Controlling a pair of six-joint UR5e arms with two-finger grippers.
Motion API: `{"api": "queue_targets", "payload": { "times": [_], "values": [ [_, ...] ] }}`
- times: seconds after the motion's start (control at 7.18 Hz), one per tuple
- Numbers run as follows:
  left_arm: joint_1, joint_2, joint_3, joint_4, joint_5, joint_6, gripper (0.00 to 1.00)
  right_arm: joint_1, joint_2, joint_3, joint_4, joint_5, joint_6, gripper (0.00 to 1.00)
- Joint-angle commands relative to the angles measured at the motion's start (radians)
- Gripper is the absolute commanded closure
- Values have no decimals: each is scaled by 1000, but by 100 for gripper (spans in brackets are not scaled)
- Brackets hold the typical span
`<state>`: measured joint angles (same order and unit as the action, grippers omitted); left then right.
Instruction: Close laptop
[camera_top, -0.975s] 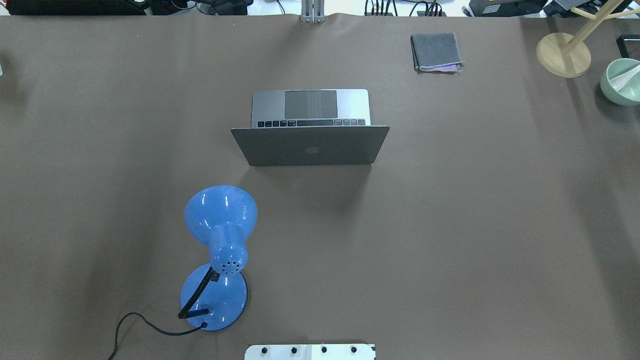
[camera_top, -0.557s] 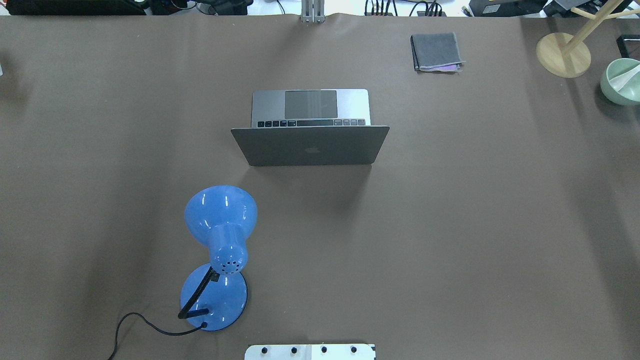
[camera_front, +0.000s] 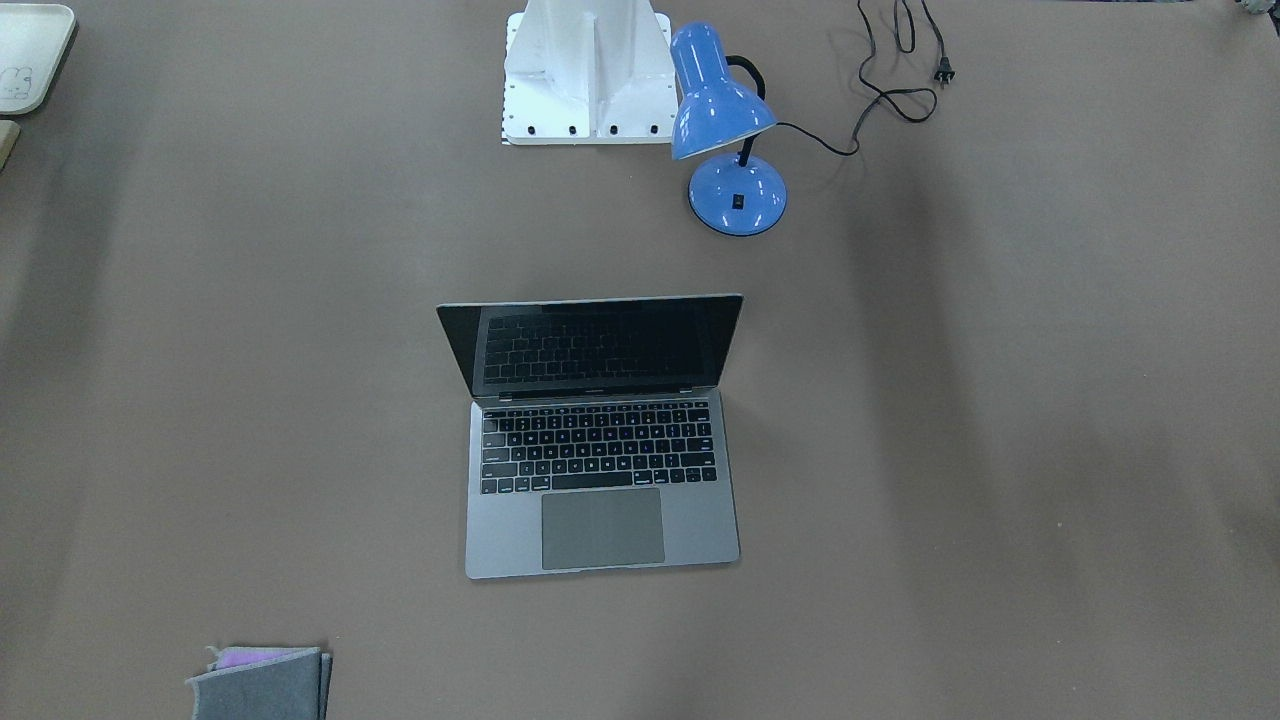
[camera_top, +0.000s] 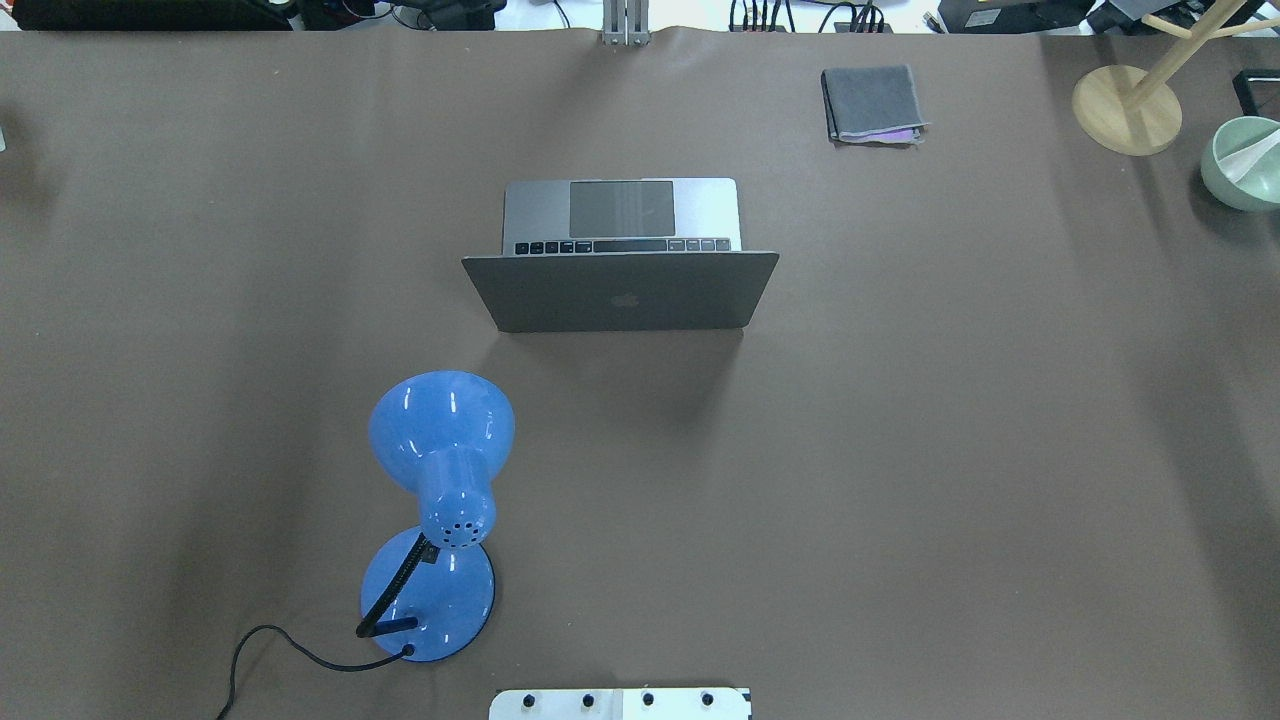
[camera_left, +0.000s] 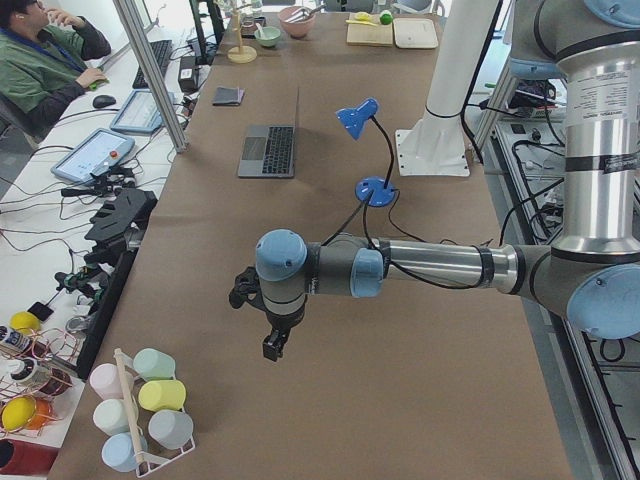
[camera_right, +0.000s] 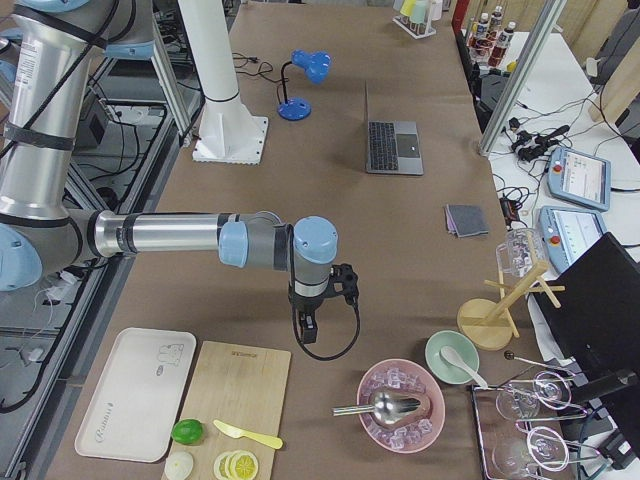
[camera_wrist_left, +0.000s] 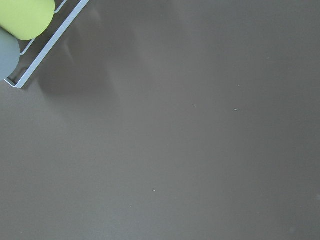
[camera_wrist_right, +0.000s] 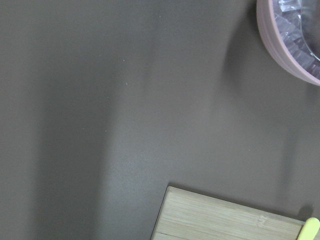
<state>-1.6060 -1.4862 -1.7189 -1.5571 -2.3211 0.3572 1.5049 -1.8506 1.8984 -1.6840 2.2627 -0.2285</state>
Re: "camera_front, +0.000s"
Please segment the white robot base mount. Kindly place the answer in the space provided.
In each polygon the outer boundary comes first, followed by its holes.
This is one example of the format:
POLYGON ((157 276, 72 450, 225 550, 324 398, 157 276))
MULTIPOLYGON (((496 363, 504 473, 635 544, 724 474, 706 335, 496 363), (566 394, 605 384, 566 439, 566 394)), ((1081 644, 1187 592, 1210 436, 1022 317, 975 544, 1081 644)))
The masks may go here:
POLYGON ((527 3, 506 22, 503 143, 669 143, 671 40, 649 1, 527 3))

